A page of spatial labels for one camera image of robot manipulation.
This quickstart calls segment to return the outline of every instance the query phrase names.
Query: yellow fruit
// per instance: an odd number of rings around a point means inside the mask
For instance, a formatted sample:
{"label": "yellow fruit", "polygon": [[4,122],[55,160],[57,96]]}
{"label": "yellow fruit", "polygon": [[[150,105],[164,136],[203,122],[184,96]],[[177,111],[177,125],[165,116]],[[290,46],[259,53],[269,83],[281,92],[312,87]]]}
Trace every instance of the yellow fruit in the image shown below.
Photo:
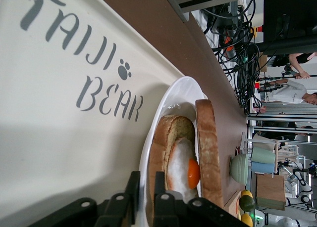
{"label": "yellow fruit", "polygon": [[248,196],[253,198],[252,193],[249,190],[243,190],[241,192],[241,196],[244,196],[244,195],[248,195]]}
{"label": "yellow fruit", "polygon": [[241,216],[241,221],[242,221],[243,223],[245,223],[247,226],[253,227],[252,218],[251,218],[251,216],[249,216],[247,213],[244,213],[244,214]]}

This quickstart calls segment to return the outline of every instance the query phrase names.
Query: light blue cup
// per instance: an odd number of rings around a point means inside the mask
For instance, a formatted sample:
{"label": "light blue cup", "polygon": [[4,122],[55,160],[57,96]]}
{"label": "light blue cup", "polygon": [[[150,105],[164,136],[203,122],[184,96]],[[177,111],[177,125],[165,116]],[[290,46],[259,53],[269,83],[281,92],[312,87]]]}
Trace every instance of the light blue cup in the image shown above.
{"label": "light blue cup", "polygon": [[251,161],[263,164],[274,164],[275,154],[266,149],[253,147]]}
{"label": "light blue cup", "polygon": [[271,174],[271,173],[274,173],[275,168],[274,168],[274,164],[263,164],[263,163],[258,163],[258,162],[252,162],[251,170],[253,172]]}

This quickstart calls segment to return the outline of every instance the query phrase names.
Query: sandwich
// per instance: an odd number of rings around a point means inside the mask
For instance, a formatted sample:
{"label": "sandwich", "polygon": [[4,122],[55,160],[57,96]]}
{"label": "sandwich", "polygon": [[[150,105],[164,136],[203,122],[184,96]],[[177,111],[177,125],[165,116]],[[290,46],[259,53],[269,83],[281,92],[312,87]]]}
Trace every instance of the sandwich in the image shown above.
{"label": "sandwich", "polygon": [[[209,100],[196,101],[196,123],[198,154],[195,154],[196,132],[192,121],[180,115],[161,117],[149,157],[152,201],[156,172],[163,171],[166,190],[180,192],[185,203],[201,196],[223,208],[217,135]],[[198,183],[201,193],[197,191]]]}

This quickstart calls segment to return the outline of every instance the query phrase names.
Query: bread slice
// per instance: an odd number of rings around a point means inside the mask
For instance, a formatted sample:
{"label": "bread slice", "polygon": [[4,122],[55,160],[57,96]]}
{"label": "bread slice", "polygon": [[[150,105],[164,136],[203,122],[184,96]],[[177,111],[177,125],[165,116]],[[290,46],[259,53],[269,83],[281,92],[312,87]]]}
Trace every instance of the bread slice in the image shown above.
{"label": "bread slice", "polygon": [[196,101],[196,116],[202,197],[223,208],[217,133],[210,100]]}
{"label": "bread slice", "polygon": [[187,138],[195,146],[195,128],[191,120],[180,115],[163,116],[154,133],[149,158],[149,188],[151,200],[154,200],[155,175],[158,171],[165,172],[165,188],[168,185],[167,166],[175,141]]}

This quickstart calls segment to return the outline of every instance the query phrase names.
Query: lime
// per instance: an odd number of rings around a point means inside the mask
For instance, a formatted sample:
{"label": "lime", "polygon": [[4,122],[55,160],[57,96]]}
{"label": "lime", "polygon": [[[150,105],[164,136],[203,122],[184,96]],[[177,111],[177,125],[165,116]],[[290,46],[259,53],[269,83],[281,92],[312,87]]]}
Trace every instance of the lime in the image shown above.
{"label": "lime", "polygon": [[239,206],[245,212],[250,212],[256,207],[254,199],[248,195],[240,197]]}

